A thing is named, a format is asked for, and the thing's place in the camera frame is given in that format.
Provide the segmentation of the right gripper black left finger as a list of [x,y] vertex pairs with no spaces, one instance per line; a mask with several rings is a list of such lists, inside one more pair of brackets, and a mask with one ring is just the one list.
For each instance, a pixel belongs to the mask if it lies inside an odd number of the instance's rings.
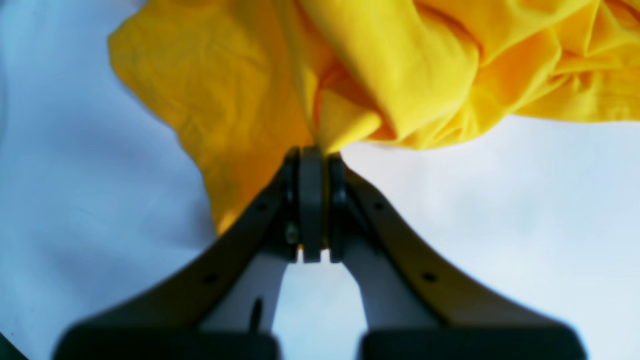
[[66,332],[55,360],[279,360],[272,335],[288,264],[323,247],[323,156],[292,148],[210,248],[170,278]]

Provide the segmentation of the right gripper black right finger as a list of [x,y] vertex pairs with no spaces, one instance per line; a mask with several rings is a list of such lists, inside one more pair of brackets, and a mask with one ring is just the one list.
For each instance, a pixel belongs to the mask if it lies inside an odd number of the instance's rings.
[[359,360],[585,360],[575,331],[448,262],[338,154],[327,160],[328,248],[359,286]]

